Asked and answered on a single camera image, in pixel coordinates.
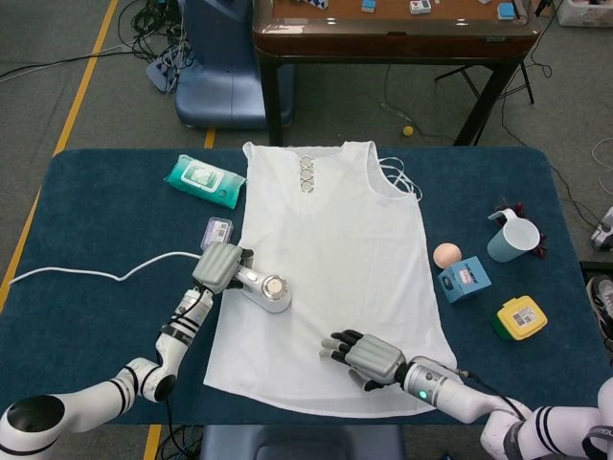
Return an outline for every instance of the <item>gray carpet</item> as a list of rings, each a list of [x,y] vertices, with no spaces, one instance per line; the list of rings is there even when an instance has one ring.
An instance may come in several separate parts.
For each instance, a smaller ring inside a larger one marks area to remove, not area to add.
[[[126,3],[121,0],[119,8]],[[77,0],[0,1],[0,73],[23,63],[89,53],[106,7],[106,2]],[[116,21],[117,14],[104,47],[119,42]],[[598,174],[603,168],[592,161],[590,150],[602,138],[613,136],[613,92],[608,78],[613,75],[612,48],[613,34],[608,30],[561,28],[555,22],[535,55],[553,67],[553,75],[546,79],[538,67],[529,68],[536,104],[529,105],[527,94],[521,92],[510,97],[505,108],[509,128],[528,145],[543,150],[569,182],[575,199],[599,217],[613,199],[599,187]],[[83,61],[71,63],[0,83],[0,273],[8,266],[84,67]],[[144,69],[144,63],[133,57],[99,60],[68,148],[203,144],[204,131],[180,124],[172,96],[157,92]],[[286,142],[331,145],[375,140],[382,146],[448,145],[474,97],[460,76],[433,83],[446,70],[394,66],[389,93],[423,131],[448,139],[401,135],[406,123],[379,107],[384,66],[305,65],[298,69],[297,112],[293,126],[285,132]],[[478,84],[488,74],[478,68],[469,72]],[[521,82],[521,75],[516,82]],[[309,129],[313,119],[318,120],[317,128]],[[500,121],[498,104],[482,145],[516,144]],[[223,130],[217,133],[216,146],[238,147],[247,140],[265,143],[266,135],[263,131]],[[601,154],[613,165],[613,144],[604,146]],[[521,180],[521,171],[516,174]],[[613,174],[607,179],[613,190]],[[560,195],[567,197],[563,188]],[[591,249],[591,228],[570,203],[564,201],[563,207],[579,258],[613,262],[613,255]],[[104,426],[87,434],[68,435],[59,442],[56,458],[141,458],[147,432],[145,426]],[[405,439],[412,459],[436,460],[445,452],[455,460],[486,459],[479,433],[476,426],[420,426],[407,429]]]

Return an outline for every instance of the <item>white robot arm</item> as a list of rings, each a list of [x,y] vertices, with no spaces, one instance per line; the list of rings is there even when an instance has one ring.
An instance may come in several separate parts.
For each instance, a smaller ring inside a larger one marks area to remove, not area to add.
[[[401,350],[373,335],[333,333],[322,347],[320,357],[350,366],[350,377],[365,391],[399,383],[409,395],[465,424],[489,414],[481,444],[496,460],[532,460],[550,453],[613,460],[613,379],[601,387],[599,408],[539,407],[532,412],[521,402],[482,393],[445,374],[468,377],[466,371],[422,356],[407,362]]]
[[[261,275],[251,269],[252,257],[251,251],[231,244],[208,246],[193,271],[196,288],[185,293],[170,321],[160,329],[155,343],[157,362],[137,357],[113,379],[77,393],[16,402],[0,419],[0,460],[51,458],[62,432],[87,431],[119,417],[137,396],[155,403],[163,401],[213,305],[213,294],[225,288],[242,288],[265,310],[285,310],[291,302],[287,283],[277,275]]]

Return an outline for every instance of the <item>yellow container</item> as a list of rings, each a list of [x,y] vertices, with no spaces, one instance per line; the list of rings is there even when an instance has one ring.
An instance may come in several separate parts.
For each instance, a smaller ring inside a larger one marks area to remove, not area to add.
[[[506,302],[491,323],[502,338],[523,340],[543,329],[547,316],[530,296],[523,295]]]

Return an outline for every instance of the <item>green wet wipes package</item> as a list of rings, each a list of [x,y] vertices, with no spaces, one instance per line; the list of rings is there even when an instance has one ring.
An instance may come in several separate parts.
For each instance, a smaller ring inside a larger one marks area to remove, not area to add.
[[[244,177],[230,171],[179,155],[169,176],[164,179],[176,190],[234,209]]]

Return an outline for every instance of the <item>blue table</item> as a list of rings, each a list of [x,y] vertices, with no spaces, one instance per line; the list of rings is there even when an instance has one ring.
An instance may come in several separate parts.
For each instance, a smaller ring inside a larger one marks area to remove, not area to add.
[[[158,254],[197,252],[211,216],[232,219],[237,242],[244,191],[234,211],[175,191],[162,179],[180,153],[245,174],[237,149],[73,150],[56,157],[17,272],[57,265],[123,274]],[[429,252],[453,241],[465,255],[479,256],[493,282],[453,306],[435,287],[459,365],[531,407],[595,405],[610,371],[545,156],[498,148],[381,149],[379,155],[402,158],[421,187]],[[522,201],[547,235],[545,260],[527,255],[498,264],[489,258],[486,244],[498,227],[486,216],[503,199]],[[158,329],[192,285],[193,267],[192,260],[169,259],[119,284],[46,273],[14,285],[0,315],[0,406],[32,394],[76,391],[114,376],[136,356],[154,358]],[[523,294],[550,322],[525,342],[503,341],[489,320],[503,302]],[[381,420],[310,416],[205,387],[217,313],[212,310],[183,362],[173,394],[178,424],[454,423],[437,412]],[[116,422],[165,420],[162,405],[139,400]]]

